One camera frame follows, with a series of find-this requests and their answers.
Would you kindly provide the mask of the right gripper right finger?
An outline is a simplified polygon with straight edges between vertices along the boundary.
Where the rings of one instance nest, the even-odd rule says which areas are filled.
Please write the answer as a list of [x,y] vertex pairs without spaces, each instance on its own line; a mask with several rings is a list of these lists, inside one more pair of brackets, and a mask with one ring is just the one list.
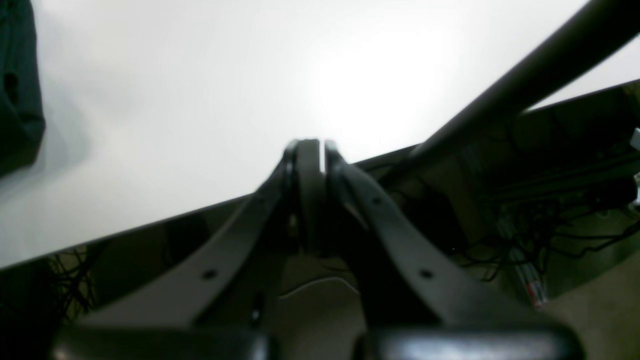
[[583,360],[574,331],[476,280],[424,237],[375,180],[325,143],[327,202],[368,330],[356,360]]

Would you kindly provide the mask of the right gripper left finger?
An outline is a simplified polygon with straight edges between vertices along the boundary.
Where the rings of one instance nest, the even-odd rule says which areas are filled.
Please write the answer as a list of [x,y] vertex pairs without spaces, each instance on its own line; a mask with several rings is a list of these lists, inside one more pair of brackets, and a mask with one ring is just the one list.
[[288,255],[304,244],[320,142],[294,140],[260,187],[201,248],[62,330],[53,360],[278,360],[269,335]]

